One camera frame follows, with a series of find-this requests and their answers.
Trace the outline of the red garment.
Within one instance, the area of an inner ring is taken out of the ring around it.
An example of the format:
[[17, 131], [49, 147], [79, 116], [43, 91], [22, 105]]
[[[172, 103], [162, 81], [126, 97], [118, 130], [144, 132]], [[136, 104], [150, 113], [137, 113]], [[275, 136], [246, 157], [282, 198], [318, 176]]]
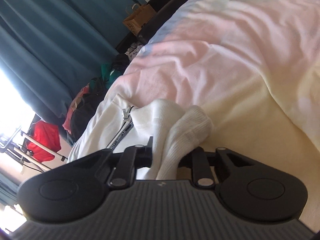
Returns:
[[[56, 125], [40, 120], [31, 125], [28, 135], [54, 152], [61, 150], [59, 129]], [[27, 142], [27, 149], [33, 152], [33, 157], [40, 163], [52, 161], [55, 158], [55, 155], [45, 151], [31, 141]]]

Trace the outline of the pink pastel bed blanket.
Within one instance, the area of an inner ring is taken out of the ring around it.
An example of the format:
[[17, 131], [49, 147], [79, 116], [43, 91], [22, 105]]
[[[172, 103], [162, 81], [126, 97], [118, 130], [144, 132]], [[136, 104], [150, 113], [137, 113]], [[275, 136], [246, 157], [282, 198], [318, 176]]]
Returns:
[[230, 148], [306, 185], [319, 230], [319, 0], [189, 0], [107, 93], [201, 106], [205, 148]]

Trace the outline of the white zip-up sweater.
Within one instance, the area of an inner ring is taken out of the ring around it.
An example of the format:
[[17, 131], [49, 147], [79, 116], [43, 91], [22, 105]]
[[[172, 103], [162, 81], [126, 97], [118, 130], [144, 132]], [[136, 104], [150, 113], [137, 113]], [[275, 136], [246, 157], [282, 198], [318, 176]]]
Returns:
[[152, 143], [152, 164], [141, 168], [138, 179], [170, 180], [177, 176], [183, 157], [199, 147], [211, 134], [213, 124], [199, 106], [183, 109], [178, 104], [156, 99], [138, 108], [116, 95], [99, 103], [81, 137], [73, 145], [69, 162], [103, 149], [120, 153], [125, 148]]

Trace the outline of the brown paper bag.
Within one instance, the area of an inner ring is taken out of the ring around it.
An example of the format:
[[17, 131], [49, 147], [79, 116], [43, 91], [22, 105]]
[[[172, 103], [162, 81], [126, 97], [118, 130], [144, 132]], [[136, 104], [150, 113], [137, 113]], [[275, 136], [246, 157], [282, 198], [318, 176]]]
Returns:
[[123, 20], [123, 24], [135, 36], [156, 15], [156, 11], [149, 4], [140, 5], [135, 3], [126, 7], [125, 11], [127, 17]]

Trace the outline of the white garment steamer stand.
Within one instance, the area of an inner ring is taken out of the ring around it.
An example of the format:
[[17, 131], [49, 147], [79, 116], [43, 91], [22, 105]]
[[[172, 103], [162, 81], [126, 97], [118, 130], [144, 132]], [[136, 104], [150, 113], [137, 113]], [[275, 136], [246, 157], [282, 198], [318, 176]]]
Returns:
[[29, 150], [27, 146], [18, 145], [13, 142], [13, 139], [20, 133], [21, 137], [26, 140], [32, 142], [34, 145], [39, 147], [40, 149], [44, 150], [45, 152], [53, 155], [54, 157], [60, 158], [62, 163], [65, 163], [68, 158], [65, 155], [60, 153], [54, 152], [48, 147], [44, 146], [43, 144], [39, 143], [37, 140], [33, 139], [31, 136], [27, 135], [21, 128], [17, 128], [10, 137], [5, 137], [3, 133], [1, 133], [1, 153], [6, 153], [11, 157], [16, 156], [21, 157], [21, 164], [31, 169], [35, 169], [40, 173], [50, 171], [50, 168], [47, 165], [39, 162], [36, 158], [34, 158], [34, 154], [32, 150]]

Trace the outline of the pile of clothes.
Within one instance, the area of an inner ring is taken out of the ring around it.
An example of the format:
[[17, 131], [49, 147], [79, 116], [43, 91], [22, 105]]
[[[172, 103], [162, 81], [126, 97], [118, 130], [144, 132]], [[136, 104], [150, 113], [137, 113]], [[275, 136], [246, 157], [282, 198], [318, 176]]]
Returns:
[[107, 91], [124, 74], [129, 63], [130, 59], [126, 54], [119, 54], [112, 63], [102, 64], [100, 76], [92, 78], [73, 99], [62, 125], [71, 146], [81, 137]]

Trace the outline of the teal curtain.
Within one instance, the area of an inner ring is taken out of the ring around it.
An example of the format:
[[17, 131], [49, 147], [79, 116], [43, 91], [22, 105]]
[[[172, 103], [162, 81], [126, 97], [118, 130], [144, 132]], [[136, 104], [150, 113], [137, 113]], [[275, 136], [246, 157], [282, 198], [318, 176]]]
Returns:
[[68, 107], [128, 34], [125, 9], [144, 0], [1, 0], [1, 69], [49, 123]]

